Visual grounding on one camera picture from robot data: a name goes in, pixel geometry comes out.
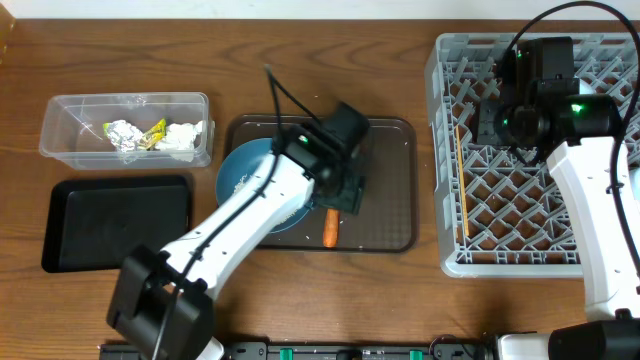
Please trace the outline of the black bin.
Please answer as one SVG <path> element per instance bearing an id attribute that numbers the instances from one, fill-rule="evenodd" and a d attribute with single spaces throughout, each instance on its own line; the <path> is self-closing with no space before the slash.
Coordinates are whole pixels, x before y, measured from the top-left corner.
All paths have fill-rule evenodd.
<path id="1" fill-rule="evenodd" d="M 191 188 L 180 175 L 67 180 L 51 192 L 41 267 L 117 269 L 138 246 L 159 251 L 187 232 Z"/>

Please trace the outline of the dark blue plate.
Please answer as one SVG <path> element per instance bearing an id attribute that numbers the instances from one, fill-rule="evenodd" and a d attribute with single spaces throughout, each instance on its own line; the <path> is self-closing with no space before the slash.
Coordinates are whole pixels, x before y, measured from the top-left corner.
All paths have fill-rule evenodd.
<path id="1" fill-rule="evenodd" d="M 225 235 L 262 238 L 297 225 L 309 213 L 314 181 L 287 156 L 274 155 L 271 145 L 267 138 L 249 141 L 222 163 L 216 180 L 222 218 L 251 202 L 224 229 Z"/>

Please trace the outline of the aluminium foil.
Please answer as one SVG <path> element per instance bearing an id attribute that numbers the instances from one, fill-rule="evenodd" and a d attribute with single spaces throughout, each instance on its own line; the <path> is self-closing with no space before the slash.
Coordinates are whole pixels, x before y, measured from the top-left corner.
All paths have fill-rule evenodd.
<path id="1" fill-rule="evenodd" d="M 143 133 L 126 120 L 104 123 L 103 132 L 118 152 L 137 151 L 141 148 Z"/>

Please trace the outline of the grey dishwasher rack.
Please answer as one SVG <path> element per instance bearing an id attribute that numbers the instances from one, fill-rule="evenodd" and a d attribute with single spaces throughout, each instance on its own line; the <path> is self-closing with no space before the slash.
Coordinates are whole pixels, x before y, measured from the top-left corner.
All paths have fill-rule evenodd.
<path id="1" fill-rule="evenodd" d="M 486 99 L 497 100 L 497 68 L 511 33 L 449 33 L 438 37 L 425 67 L 435 146 L 440 261 L 452 277 L 578 277 L 576 241 L 561 193 L 535 149 L 519 156 L 477 145 L 471 122 Z M 638 51 L 627 33 L 528 33 L 522 41 L 568 36 L 583 94 L 611 96 L 626 113 L 639 91 Z M 455 126 L 460 126 L 469 237 L 463 239 Z M 624 144 L 630 176 L 639 167 L 639 99 Z"/>

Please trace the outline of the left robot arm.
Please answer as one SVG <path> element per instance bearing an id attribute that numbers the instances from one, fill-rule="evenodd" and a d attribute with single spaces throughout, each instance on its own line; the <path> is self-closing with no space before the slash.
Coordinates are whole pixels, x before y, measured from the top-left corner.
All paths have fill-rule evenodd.
<path id="1" fill-rule="evenodd" d="M 161 250 L 141 245 L 125 258 L 106 321 L 142 358 L 221 358 L 214 303 L 272 229 L 310 202 L 358 213 L 369 119 L 341 102 L 323 119 L 276 126 L 254 174 L 214 213 Z"/>

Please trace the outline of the yellow green snack wrapper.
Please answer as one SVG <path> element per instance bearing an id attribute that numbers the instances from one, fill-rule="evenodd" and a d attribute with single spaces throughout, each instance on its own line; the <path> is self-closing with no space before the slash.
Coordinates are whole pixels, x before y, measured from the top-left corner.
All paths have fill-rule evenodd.
<path id="1" fill-rule="evenodd" d="M 160 140 L 166 136 L 166 119 L 162 118 L 152 128 L 147 130 L 139 139 L 138 145 L 145 149 L 152 149 Z"/>

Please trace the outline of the clear plastic bin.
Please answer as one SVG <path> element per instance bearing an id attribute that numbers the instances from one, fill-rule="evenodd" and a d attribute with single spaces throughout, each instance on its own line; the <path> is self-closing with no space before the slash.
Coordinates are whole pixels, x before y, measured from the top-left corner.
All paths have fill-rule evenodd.
<path id="1" fill-rule="evenodd" d="M 204 121 L 191 162 L 176 160 L 154 147 L 118 152 L 103 132 L 104 123 L 123 119 L 144 134 L 162 118 L 166 129 L 170 124 Z M 76 170 L 206 167 L 212 158 L 214 132 L 209 100 L 200 92 L 59 95 L 47 104 L 39 150 Z"/>

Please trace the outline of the wooden chopstick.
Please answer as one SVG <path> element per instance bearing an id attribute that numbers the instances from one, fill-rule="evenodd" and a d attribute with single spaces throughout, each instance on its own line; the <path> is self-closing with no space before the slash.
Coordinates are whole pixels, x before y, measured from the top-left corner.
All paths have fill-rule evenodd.
<path id="1" fill-rule="evenodd" d="M 466 240 L 469 237 L 469 220 L 468 220 L 468 210 L 467 210 L 467 203 L 466 203 L 464 160 L 463 160 L 463 153 L 461 148 L 461 137 L 460 137 L 459 125 L 455 126 L 454 135 L 456 140 L 456 159 L 457 159 L 457 167 L 458 167 L 459 191 L 460 191 L 460 201 L 461 201 L 461 209 L 462 209 L 462 225 L 463 225 L 463 234 L 464 234 L 463 239 Z"/>

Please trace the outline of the white crumpled tissue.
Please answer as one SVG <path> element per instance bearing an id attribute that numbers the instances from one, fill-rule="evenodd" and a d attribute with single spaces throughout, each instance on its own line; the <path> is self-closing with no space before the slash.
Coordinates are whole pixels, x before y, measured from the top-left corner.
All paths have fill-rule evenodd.
<path id="1" fill-rule="evenodd" d="M 195 141 L 202 134 L 203 126 L 204 121 L 170 124 L 166 135 L 154 145 L 154 149 L 167 152 L 176 160 L 191 162 L 195 158 Z"/>

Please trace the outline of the dark brown serving tray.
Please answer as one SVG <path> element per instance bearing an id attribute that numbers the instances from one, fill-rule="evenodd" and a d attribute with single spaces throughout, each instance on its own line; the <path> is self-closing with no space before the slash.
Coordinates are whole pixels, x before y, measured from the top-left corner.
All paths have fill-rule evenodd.
<path id="1" fill-rule="evenodd" d="M 359 214 L 341 213 L 333 252 L 401 253 L 418 234 L 416 138 L 411 125 L 399 118 L 372 118 L 364 146 L 365 188 Z M 216 179 L 218 203 L 225 202 L 253 174 L 276 130 L 273 115 L 242 115 L 227 131 L 224 155 L 244 144 L 249 149 L 233 169 L 225 161 Z M 326 251 L 323 233 L 327 210 L 303 208 L 277 226 L 260 244 L 262 249 Z"/>

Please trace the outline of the orange carrot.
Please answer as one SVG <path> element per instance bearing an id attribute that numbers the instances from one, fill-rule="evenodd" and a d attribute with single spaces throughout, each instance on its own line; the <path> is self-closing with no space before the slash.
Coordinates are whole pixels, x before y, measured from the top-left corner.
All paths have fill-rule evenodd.
<path id="1" fill-rule="evenodd" d="M 337 245 L 340 224 L 340 212 L 336 209 L 328 209 L 325 217 L 323 231 L 323 246 L 334 248 Z"/>

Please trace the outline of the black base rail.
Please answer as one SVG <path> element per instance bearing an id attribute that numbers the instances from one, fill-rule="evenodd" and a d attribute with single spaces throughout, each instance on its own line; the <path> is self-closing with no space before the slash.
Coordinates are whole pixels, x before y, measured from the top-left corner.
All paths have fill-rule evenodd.
<path id="1" fill-rule="evenodd" d="M 355 345 L 237 342 L 225 346 L 222 360 L 491 360 L 490 342 L 441 335 L 427 345 Z"/>

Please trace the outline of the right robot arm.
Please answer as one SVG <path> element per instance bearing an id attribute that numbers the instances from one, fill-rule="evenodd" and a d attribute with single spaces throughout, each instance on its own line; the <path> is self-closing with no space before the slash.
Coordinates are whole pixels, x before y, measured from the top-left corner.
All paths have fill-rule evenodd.
<path id="1" fill-rule="evenodd" d="M 535 149 L 567 209 L 582 266 L 586 322 L 549 334 L 496 338 L 493 359 L 636 359 L 639 356 L 639 208 L 624 144 L 626 113 L 606 94 L 583 94 L 573 41 L 514 36 L 497 68 L 499 99 L 471 122 L 478 145 L 519 156 Z"/>

